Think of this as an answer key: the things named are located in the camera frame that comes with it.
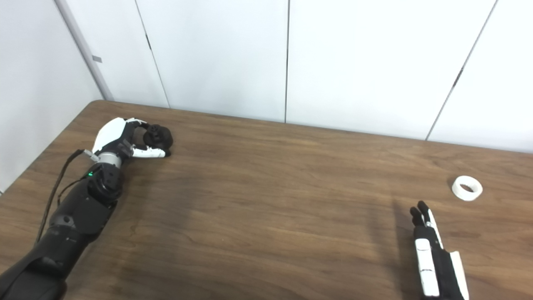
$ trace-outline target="table surface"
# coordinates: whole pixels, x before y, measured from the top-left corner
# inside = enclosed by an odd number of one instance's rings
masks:
[[[32,247],[65,159],[117,116],[169,127],[172,156],[123,166],[66,299],[418,299],[419,200],[461,252],[471,299],[533,298],[533,155],[108,101],[0,198],[0,272]],[[459,175],[481,181],[477,200],[453,195]]]

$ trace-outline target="roll of tape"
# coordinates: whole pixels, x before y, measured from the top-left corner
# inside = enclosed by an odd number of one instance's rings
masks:
[[[461,185],[469,187],[472,191],[465,190]],[[455,179],[451,190],[461,200],[472,201],[475,200],[483,192],[483,187],[477,179],[470,176],[459,176]]]

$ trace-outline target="white robotic hand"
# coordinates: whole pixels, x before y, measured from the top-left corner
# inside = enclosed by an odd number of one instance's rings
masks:
[[[431,209],[424,201],[419,201],[410,213],[415,225],[415,248],[424,299],[469,300],[459,252],[444,249]]]
[[[143,136],[145,145],[132,143],[133,133],[137,127],[146,129]],[[169,148],[173,143],[168,128],[150,125],[135,118],[115,118],[104,125],[94,141],[92,152],[99,160],[120,165],[130,157],[157,158],[170,156]]]

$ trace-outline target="prosthetic hand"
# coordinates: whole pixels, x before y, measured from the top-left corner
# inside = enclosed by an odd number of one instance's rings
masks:
[[[448,253],[442,246],[431,209],[420,201],[411,208],[415,225],[415,247],[424,300],[469,300],[463,263],[459,252]]]
[[[132,142],[138,127],[146,129],[145,145]],[[58,198],[58,208],[41,238],[47,216],[45,211],[33,249],[0,275],[0,300],[62,299],[67,290],[65,279],[87,245],[100,235],[117,205],[122,193],[122,163],[131,157],[170,156],[172,143],[172,135],[166,127],[142,120],[116,118],[104,125],[92,152],[78,150],[61,170],[47,210],[68,163],[83,152],[95,161],[61,204]]]

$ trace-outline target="robotic arm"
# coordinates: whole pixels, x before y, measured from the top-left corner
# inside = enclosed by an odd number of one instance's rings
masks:
[[[145,145],[132,143],[138,127],[146,129]],[[117,205],[122,193],[122,163],[131,157],[170,156],[172,143],[168,128],[139,119],[116,118],[104,125],[92,152],[84,151],[95,164],[52,214],[42,238],[39,231],[33,249],[0,275],[0,300],[63,299],[65,279],[87,245],[98,238]]]

